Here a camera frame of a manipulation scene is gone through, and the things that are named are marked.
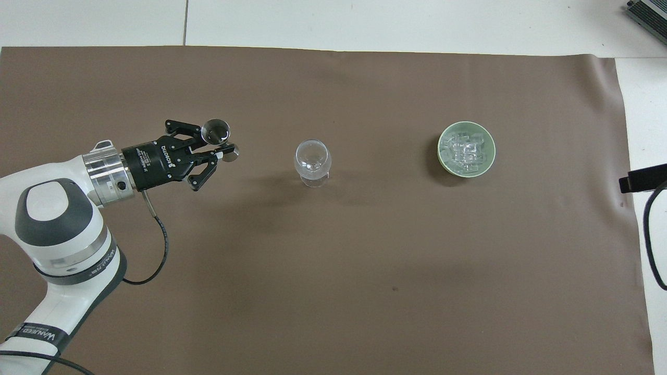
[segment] black cable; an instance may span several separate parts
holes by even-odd
[[[15,350],[0,350],[0,356],[16,356],[16,357],[29,357],[29,358],[39,358],[41,360],[49,360],[60,363],[67,367],[73,368],[74,370],[80,371],[82,374],[94,375],[89,370],[86,370],[83,366],[80,366],[72,361],[62,359],[60,357],[50,356],[48,354],[42,353],[31,353],[31,352],[20,352]]]
[[[667,188],[667,181],[661,183],[658,187],[656,187],[655,191],[653,191],[653,194],[651,194],[651,196],[648,198],[648,201],[646,201],[646,206],[644,206],[644,239],[646,240],[646,253],[648,255],[648,263],[651,265],[653,276],[656,278],[658,285],[663,290],[667,290],[667,285],[665,285],[665,283],[662,281],[660,273],[658,273],[658,266],[656,266],[656,260],[653,258],[653,249],[651,247],[651,235],[648,226],[648,217],[651,212],[651,206],[653,205],[653,201],[656,200],[658,194],[660,194],[662,190],[665,190],[665,188]]]
[[[162,221],[160,221],[160,218],[157,217],[157,214],[155,213],[155,210],[153,209],[153,205],[151,204],[151,200],[148,198],[148,192],[143,190],[141,192],[141,194],[143,195],[143,200],[146,201],[146,205],[148,206],[148,210],[151,212],[151,215],[153,216],[153,219],[155,219],[155,221],[157,221],[157,225],[159,225],[160,229],[162,229],[162,235],[165,238],[165,253],[162,256],[162,262],[160,262],[160,265],[157,267],[155,272],[148,279],[142,280],[140,282],[134,282],[132,280],[128,280],[128,279],[125,279],[125,278],[123,279],[124,282],[126,282],[128,284],[131,284],[131,285],[146,284],[147,282],[154,279],[157,276],[157,274],[159,274],[160,271],[162,271],[162,267],[165,265],[165,262],[167,261],[167,255],[169,255],[169,238],[167,237],[167,230],[165,229],[164,224],[162,224]]]

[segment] white floor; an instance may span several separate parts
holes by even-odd
[[[623,14],[624,2],[4,0],[0,46],[186,44],[615,57],[630,165],[637,169],[667,163],[667,46]],[[647,198],[635,194],[639,220]],[[667,277],[667,198],[659,198],[653,212],[654,250]],[[643,240],[641,246],[656,374],[667,375],[667,292],[653,280]]]

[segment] brown table surface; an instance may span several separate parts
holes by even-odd
[[[222,118],[240,158],[151,190],[162,273],[122,284],[63,357],[98,374],[652,374],[612,59],[224,47],[3,48],[0,175]],[[470,120],[498,156],[449,175]],[[324,141],[305,187],[297,144]],[[140,198],[104,209],[149,275]],[[45,283],[0,239],[0,332]],[[54,374],[65,374],[62,368]]]

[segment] white robotic arm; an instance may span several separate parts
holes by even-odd
[[[99,208],[131,198],[135,190],[145,193],[186,178],[196,191],[218,159],[238,156],[222,120],[203,127],[167,120],[165,126],[167,135],[122,153],[102,141],[70,161],[0,179],[0,234],[19,244],[48,285],[42,303],[0,344],[0,374],[45,374],[53,361],[36,357],[58,358],[88,314],[123,280],[125,256]],[[205,145],[217,147],[193,153]],[[204,164],[199,175],[189,175]]]

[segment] glass base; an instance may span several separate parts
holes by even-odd
[[[324,177],[320,179],[307,179],[304,177],[301,177],[301,181],[308,186],[309,188],[319,188],[320,186],[324,185],[324,183],[329,179],[329,174],[325,174]]]

